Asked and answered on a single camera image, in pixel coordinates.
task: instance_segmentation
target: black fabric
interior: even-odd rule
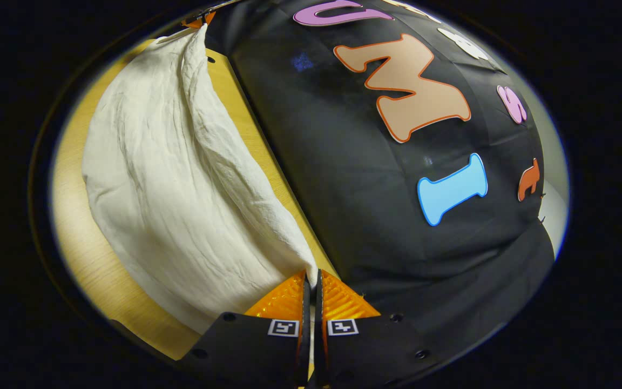
[[[294,13],[319,2],[246,1],[218,11],[209,28],[229,57],[304,214],[345,283],[381,312],[417,316],[437,351],[454,354],[509,320],[540,285],[553,250],[538,221],[543,153],[528,106],[516,125],[496,86],[515,85],[495,61],[462,51],[438,28],[467,36],[404,8],[361,2],[395,20],[308,27]],[[355,12],[350,8],[327,15]],[[397,143],[376,109],[363,73],[346,69],[333,47],[419,39],[434,53],[422,77],[457,87],[471,120],[448,119]],[[442,179],[479,153],[485,197],[425,221],[417,182]],[[520,176],[537,158],[534,195],[517,199]]]

